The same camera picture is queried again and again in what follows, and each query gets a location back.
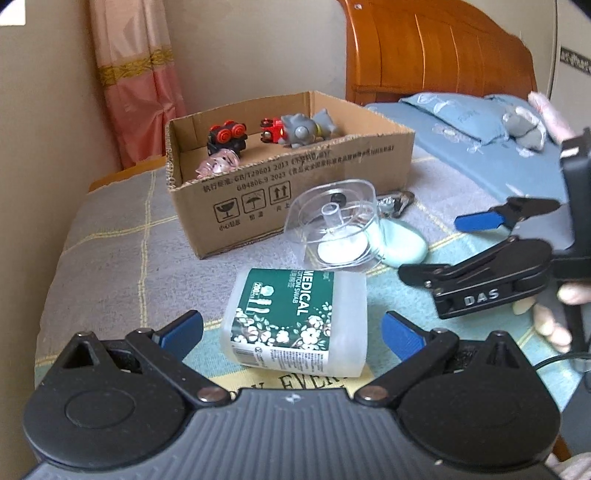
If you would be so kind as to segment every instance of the red toy car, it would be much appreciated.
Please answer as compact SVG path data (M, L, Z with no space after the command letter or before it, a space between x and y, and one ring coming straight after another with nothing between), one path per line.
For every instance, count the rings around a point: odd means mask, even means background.
M207 153L213 155L223 148L232 150L240 156L240 152L246 148L246 125L234 120L228 120L223 125L214 125L207 135Z
M261 142L263 143L277 143L280 138L287 140L281 118L265 118L261 120L261 128Z

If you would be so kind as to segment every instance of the gold curtain trim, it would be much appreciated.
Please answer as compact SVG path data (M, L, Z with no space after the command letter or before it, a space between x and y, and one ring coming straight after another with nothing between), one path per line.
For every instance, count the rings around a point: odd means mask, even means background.
M123 78L132 78L174 61L173 49L162 47L154 50L150 56L132 60L122 65L107 65L99 68L100 82L104 88L112 87Z

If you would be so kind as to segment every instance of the umbrella symbol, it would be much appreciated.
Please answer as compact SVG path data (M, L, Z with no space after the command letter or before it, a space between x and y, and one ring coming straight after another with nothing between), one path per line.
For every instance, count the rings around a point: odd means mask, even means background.
M257 196L257 195L253 195L252 197L250 197L250 198L249 198L249 199L246 201L246 203L252 203L252 209L254 210L254 209L255 209L255 203L256 203L257 201L259 201L259 200L262 200L262 198L260 198L260 197L259 197L259 196Z

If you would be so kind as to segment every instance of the wooden headboard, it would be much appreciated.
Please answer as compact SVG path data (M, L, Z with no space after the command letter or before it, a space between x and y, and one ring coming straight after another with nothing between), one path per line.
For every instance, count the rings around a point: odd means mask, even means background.
M526 46L462 0L339 2L347 17L351 102L391 102L424 91L525 99L537 90Z

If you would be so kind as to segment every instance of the checkered blanket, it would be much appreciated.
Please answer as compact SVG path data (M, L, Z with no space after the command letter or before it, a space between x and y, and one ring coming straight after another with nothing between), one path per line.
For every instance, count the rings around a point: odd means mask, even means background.
M455 264L502 239L502 234L457 233L457 215L487 209L496 201L456 170L416 148L407 188L417 199L404 220L430 244L428 262ZM201 312L203 340L184 362L221 386L357 389L383 374L398 359L383 343L380 319L397 310L429 330L445 326L462 338L484 339L507 330L532 362L555 352L538 337L528 314L510 306L451 320L440 320L428 292L409 288L391 268L368 273L369 341L360 378L322 378L245 368L229 362L219 348L219 326L236 266L291 268L296 259L282 236L198 260L184 236L165 186L164 169L146 172L90 193L80 208L47 296L37 342L35 379L39 382L71 336L92 330L101 339L123 338L138 327L159 329L187 310ZM563 408L579 382L566 362L542 371Z

